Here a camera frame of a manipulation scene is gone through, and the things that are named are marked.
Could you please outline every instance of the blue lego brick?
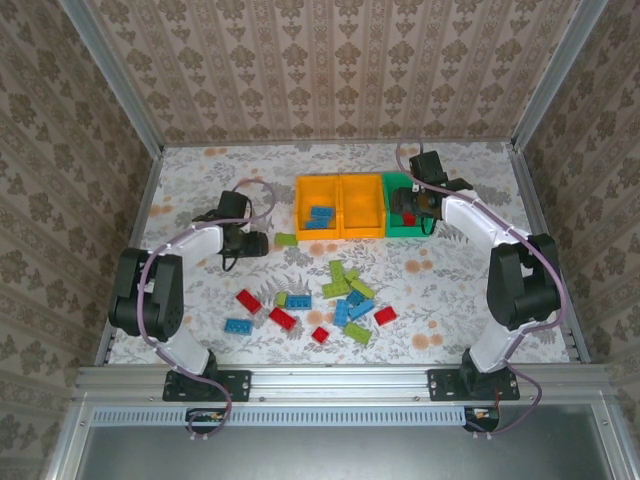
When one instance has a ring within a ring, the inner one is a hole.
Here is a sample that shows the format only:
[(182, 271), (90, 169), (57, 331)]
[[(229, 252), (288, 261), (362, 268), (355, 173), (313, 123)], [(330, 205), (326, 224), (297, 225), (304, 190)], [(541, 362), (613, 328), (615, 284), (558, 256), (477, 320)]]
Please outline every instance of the blue lego brick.
[(347, 297), (347, 302), (349, 302), (354, 307), (357, 307), (364, 301), (364, 295), (362, 295), (359, 291), (353, 290), (349, 296)]
[(333, 316), (333, 324), (336, 327), (344, 327), (347, 324), (347, 316), (349, 315), (349, 302), (346, 300), (338, 300), (336, 303), (336, 313)]
[(314, 220), (331, 220), (333, 218), (333, 208), (311, 207), (311, 218)]
[(373, 310), (373, 300), (365, 300), (360, 305), (351, 308), (349, 310), (349, 316), (351, 320), (355, 320), (371, 310)]
[(227, 333), (237, 333), (238, 335), (251, 335), (253, 322), (251, 320), (238, 320), (237, 318), (227, 318), (224, 331)]
[(311, 310), (311, 295), (287, 295), (287, 310)]
[(329, 219), (323, 218), (322, 220), (309, 220), (305, 222), (304, 228), (307, 230), (321, 230), (323, 228), (329, 228)]

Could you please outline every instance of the mounting plate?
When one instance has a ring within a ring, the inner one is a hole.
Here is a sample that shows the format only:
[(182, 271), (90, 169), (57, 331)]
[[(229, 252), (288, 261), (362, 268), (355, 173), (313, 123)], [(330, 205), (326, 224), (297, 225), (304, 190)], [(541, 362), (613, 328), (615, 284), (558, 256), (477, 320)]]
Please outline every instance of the mounting plate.
[[(457, 368), (439, 368), (435, 370), (427, 370), (427, 378), (429, 379), (429, 396), (432, 402), (451, 402), (465, 400), (487, 400), (495, 401), (496, 394), (494, 392), (487, 395), (471, 396), (467, 391), (460, 371)], [(500, 394), (500, 400), (520, 400), (520, 390), (518, 389), (518, 381), (512, 372), (496, 379), (496, 388)]]
[[(227, 389), (234, 402), (248, 402), (251, 393), (251, 370), (218, 370), (216, 381)], [(224, 402), (215, 387), (191, 380), (173, 370), (167, 373), (162, 400), (165, 402)]]

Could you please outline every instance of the wire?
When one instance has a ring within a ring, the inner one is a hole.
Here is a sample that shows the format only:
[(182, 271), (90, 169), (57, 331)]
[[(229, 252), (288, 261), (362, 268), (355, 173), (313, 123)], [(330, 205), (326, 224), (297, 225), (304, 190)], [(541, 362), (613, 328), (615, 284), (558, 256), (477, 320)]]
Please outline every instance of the wire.
[(217, 427), (215, 427), (211, 432), (209, 432), (208, 435), (215, 435), (216, 433), (218, 433), (222, 427), (225, 425), (225, 423), (227, 423), (227, 420), (229, 419), (229, 416), (231, 415), (231, 395), (229, 395), (229, 392), (227, 391), (226, 388), (224, 388), (222, 385), (220, 385), (218, 382), (214, 381), (214, 380), (210, 380), (208, 378), (203, 378), (199, 375), (196, 375), (192, 372), (190, 372), (189, 370), (181, 367), (180, 365), (177, 365), (171, 358), (169, 358), (167, 355), (165, 355), (160, 349), (158, 349), (158, 342), (153, 340), (151, 337), (149, 337), (149, 335), (147, 334), (147, 330), (145, 329), (144, 326), (144, 314), (143, 314), (143, 308), (144, 308), (144, 287), (147, 284), (147, 278), (149, 277), (149, 271), (151, 270), (151, 266), (153, 265), (153, 262), (155, 261), (155, 259), (158, 257), (158, 255), (160, 255), (162, 252), (164, 252), (165, 250), (171, 248), (171, 245), (174, 243), (177, 243), (179, 241), (185, 240), (186, 238), (189, 238), (191, 235), (193, 235), (195, 232), (198, 232), (202, 229), (205, 228), (209, 228), (209, 227), (213, 227), (216, 225), (222, 225), (225, 223), (238, 223), (238, 222), (250, 222), (253, 221), (255, 222), (256, 220), (260, 220), (262, 218), (265, 218), (267, 215), (269, 215), (273, 209), (276, 206), (276, 193), (273, 190), (273, 187), (271, 185), (269, 185), (267, 182), (257, 179), (257, 178), (250, 178), (248, 180), (243, 180), (242, 182), (238, 183), (235, 187), (233, 187), (232, 191), (236, 191), (239, 187), (241, 187), (242, 185), (246, 185), (249, 183), (258, 183), (261, 184), (263, 186), (265, 186), (267, 188), (267, 190), (269, 190), (269, 193), (271, 194), (271, 205), (269, 206), (269, 208), (267, 209), (266, 212), (261, 213), (260, 215), (256, 215), (256, 216), (251, 216), (249, 218), (223, 218), (223, 219), (217, 219), (217, 220), (213, 220), (211, 222), (204, 222), (204, 223), (200, 223), (197, 225), (191, 224), (189, 225), (189, 228), (187, 230), (185, 230), (184, 232), (176, 235), (175, 237), (173, 237), (171, 240), (169, 240), (167, 243), (160, 245), (158, 248), (156, 248), (153, 252), (151, 252), (151, 254), (149, 255), (149, 258), (147, 259), (147, 261), (144, 264), (144, 267), (142, 267), (142, 272), (140, 274), (140, 283), (138, 285), (138, 298), (137, 298), (137, 302), (136, 302), (136, 317), (137, 317), (137, 321), (138, 321), (138, 330), (140, 330), (140, 336), (142, 337), (142, 339), (144, 340), (144, 342), (149, 345), (151, 348), (153, 348), (153, 351), (155, 352), (155, 354), (160, 357), (164, 362), (166, 362), (174, 371), (184, 375), (185, 377), (190, 378), (191, 380), (195, 380), (197, 382), (201, 382), (201, 383), (206, 383), (207, 385), (211, 385), (212, 387), (216, 388), (217, 390), (219, 390), (225, 398), (226, 401), (226, 408), (225, 408), (225, 414), (224, 417), (222, 418), (222, 420), (220, 421), (220, 423), (218, 424)]
[[(422, 143), (422, 140), (418, 139), (418, 142), (420, 143), (420, 153), (422, 153), (424, 151), (424, 145)], [(531, 415), (533, 410), (538, 406), (538, 404), (540, 403), (540, 400), (542, 399), (542, 387), (540, 386), (540, 384), (538, 382), (536, 382), (533, 378), (529, 377), (528, 375), (525, 375), (524, 373), (522, 373), (521, 371), (516, 369), (513, 365), (511, 365), (511, 363), (508, 362), (508, 360), (511, 358), (513, 353), (516, 351), (516, 349), (518, 348), (520, 343), (522, 343), (522, 340), (524, 339), (524, 337), (526, 335), (528, 335), (530, 333), (533, 333), (533, 332), (539, 332), (541, 330), (548, 330), (548, 329), (554, 328), (554, 327), (560, 325), (560, 323), (562, 323), (562, 321), (565, 319), (565, 317), (567, 315), (567, 294), (564, 291), (564, 287), (562, 285), (562, 280), (560, 279), (560, 275), (555, 271), (555, 269), (553, 268), (551, 263), (549, 263), (549, 261), (544, 257), (544, 255), (542, 255), (542, 253), (540, 253), (533, 245), (531, 245), (526, 238), (524, 238), (522, 235), (520, 235), (514, 229), (513, 225), (509, 225), (508, 223), (506, 223), (504, 220), (502, 220), (502, 218), (500, 218), (498, 215), (493, 213), (488, 207), (486, 207), (482, 203), (474, 202), (474, 200), (475, 200), (474, 198), (467, 197), (464, 194), (461, 194), (459, 192), (454, 192), (454, 191), (448, 190), (446, 188), (438, 187), (438, 186), (435, 186), (435, 185), (429, 185), (428, 183), (422, 182), (421, 180), (418, 180), (413, 175), (411, 175), (411, 172), (405, 168), (405, 166), (402, 164), (402, 159), (400, 158), (401, 157), (400, 148), (401, 148), (403, 143), (404, 143), (404, 139), (400, 139), (400, 141), (398, 142), (398, 145), (396, 146), (396, 163), (398, 164), (398, 168), (400, 169), (400, 171), (402, 171), (405, 175), (407, 175), (414, 183), (417, 183), (418, 185), (420, 185), (421, 187), (423, 187), (423, 188), (425, 188), (427, 190), (431, 190), (433, 192), (441, 193), (441, 194), (444, 194), (444, 195), (450, 195), (452, 197), (459, 198), (460, 200), (463, 200), (463, 201), (465, 201), (467, 203), (473, 204), (475, 208), (480, 210), (484, 215), (486, 215), (489, 219), (491, 219), (493, 222), (495, 222), (499, 227), (504, 229), (504, 231), (505, 231), (505, 233), (507, 235), (511, 235), (518, 242), (520, 242), (522, 245), (524, 245), (525, 248), (534, 257), (536, 257), (538, 259), (538, 261), (542, 264), (542, 266), (545, 268), (545, 270), (549, 273), (549, 276), (551, 276), (551, 279), (553, 280), (553, 283), (556, 286), (556, 290), (558, 291), (558, 296), (560, 297), (560, 308), (558, 310), (558, 314), (556, 316), (556, 319), (554, 321), (552, 321), (551, 323), (545, 323), (543, 325), (534, 325), (532, 327), (525, 328), (522, 332), (520, 332), (520, 335), (518, 335), (518, 337), (513, 342), (511, 347), (509, 347), (509, 350), (507, 350), (507, 353), (505, 353), (505, 365), (506, 365), (506, 367), (509, 370), (511, 370), (516, 376), (518, 376), (518, 377), (526, 380), (527, 382), (531, 383), (538, 390), (538, 393), (536, 395), (536, 398), (533, 400), (533, 403), (525, 410), (525, 412), (517, 420), (515, 420), (513, 423), (507, 425), (506, 427), (503, 427), (503, 428), (500, 428), (498, 430), (495, 430), (495, 431), (491, 432), (491, 435), (497, 435), (497, 434), (500, 434), (500, 433), (506, 433), (509, 430), (511, 430), (512, 428), (514, 428), (517, 425), (519, 425), (529, 415)]]

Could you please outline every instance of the orange tray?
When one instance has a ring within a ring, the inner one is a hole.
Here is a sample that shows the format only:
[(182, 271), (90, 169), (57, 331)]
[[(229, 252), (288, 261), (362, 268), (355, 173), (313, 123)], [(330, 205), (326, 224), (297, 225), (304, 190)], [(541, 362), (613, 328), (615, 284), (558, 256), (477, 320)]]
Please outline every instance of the orange tray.
[[(311, 207), (335, 209), (328, 229), (306, 230)], [(296, 179), (295, 226), (298, 240), (382, 238), (386, 208), (379, 174), (309, 175)]]

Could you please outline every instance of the green bin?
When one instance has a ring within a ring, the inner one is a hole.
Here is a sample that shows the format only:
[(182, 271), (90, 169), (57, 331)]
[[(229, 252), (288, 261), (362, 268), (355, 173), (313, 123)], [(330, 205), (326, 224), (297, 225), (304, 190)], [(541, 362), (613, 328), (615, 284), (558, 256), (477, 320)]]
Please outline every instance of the green bin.
[(404, 173), (393, 172), (382, 174), (382, 184), (384, 188), (384, 205), (387, 209), (387, 225), (385, 235), (387, 237), (428, 237), (431, 232), (431, 225), (433, 219), (426, 218), (424, 220), (424, 231), (426, 235), (422, 233), (422, 227), (420, 226), (420, 219), (416, 219), (415, 227), (405, 227), (402, 221), (402, 215), (396, 215), (391, 213), (391, 195), (400, 187), (409, 187), (413, 185), (413, 182)]

